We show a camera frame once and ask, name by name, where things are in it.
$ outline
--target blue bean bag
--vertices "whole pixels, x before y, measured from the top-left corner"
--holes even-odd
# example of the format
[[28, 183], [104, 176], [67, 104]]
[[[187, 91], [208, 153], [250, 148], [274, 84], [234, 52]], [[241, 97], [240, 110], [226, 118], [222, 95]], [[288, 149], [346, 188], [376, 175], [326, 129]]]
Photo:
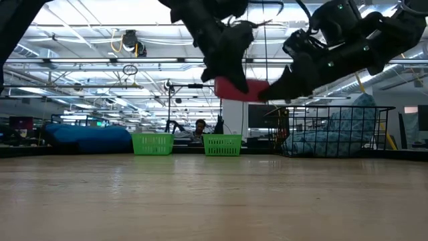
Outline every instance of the blue bean bag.
[[[362, 94], [352, 105], [376, 106], [376, 103], [371, 95]], [[372, 139], [376, 116], [376, 108], [348, 108], [341, 113], [335, 112], [324, 128], [290, 135], [283, 149], [288, 155], [352, 156]]]
[[42, 131], [48, 144], [75, 154], [132, 152], [131, 134], [123, 127], [96, 128], [49, 124], [44, 126]]

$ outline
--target man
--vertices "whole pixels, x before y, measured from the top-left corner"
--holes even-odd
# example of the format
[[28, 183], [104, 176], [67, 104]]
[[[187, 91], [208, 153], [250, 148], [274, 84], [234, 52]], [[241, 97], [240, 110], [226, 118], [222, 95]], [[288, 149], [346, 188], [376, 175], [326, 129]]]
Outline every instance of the man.
[[202, 143], [202, 134], [204, 134], [203, 130], [207, 126], [207, 123], [203, 119], [196, 120], [195, 131], [186, 131], [186, 129], [184, 129], [184, 127], [175, 120], [172, 120], [171, 123], [174, 123], [174, 129], [175, 127], [178, 127], [180, 130], [180, 133], [177, 133], [176, 135], [177, 137], [190, 137], [193, 143]]

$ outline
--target green basket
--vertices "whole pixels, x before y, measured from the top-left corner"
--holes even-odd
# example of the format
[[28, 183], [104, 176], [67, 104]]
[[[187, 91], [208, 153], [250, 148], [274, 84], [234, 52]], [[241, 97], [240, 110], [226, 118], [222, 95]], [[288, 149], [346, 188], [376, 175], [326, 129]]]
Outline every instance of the green basket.
[[239, 156], [242, 135], [203, 135], [207, 156]]
[[173, 152], [172, 134], [132, 134], [135, 155], [169, 155]]

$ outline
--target robotic hand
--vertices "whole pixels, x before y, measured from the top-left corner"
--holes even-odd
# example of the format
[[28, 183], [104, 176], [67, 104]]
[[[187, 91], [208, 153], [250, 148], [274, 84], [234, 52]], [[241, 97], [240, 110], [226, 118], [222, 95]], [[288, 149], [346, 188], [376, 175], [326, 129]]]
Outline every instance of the robotic hand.
[[244, 52], [254, 41], [253, 28], [258, 25], [240, 21], [228, 26], [222, 19], [241, 17], [249, 0], [159, 0], [171, 9], [171, 22], [183, 21], [199, 47], [207, 66], [202, 81], [217, 76], [228, 78], [238, 90], [246, 93], [248, 86], [242, 68]]
[[[304, 4], [298, 3], [310, 17]], [[402, 0], [392, 17], [373, 12], [364, 19], [353, 0], [329, 1], [310, 17], [308, 31], [300, 29], [284, 42], [283, 51], [294, 62], [277, 82], [259, 93], [259, 99], [308, 96], [315, 88], [364, 68], [370, 75], [378, 74], [389, 60], [419, 43], [427, 27], [426, 16], [426, 0]], [[318, 31], [326, 44], [312, 37]]]

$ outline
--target wooden table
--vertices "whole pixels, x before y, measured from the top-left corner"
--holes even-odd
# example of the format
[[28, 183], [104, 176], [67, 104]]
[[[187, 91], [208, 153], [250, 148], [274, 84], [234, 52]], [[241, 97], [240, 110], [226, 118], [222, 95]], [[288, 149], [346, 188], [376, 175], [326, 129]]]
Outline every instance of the wooden table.
[[88, 155], [0, 160], [0, 240], [427, 240], [428, 163]]

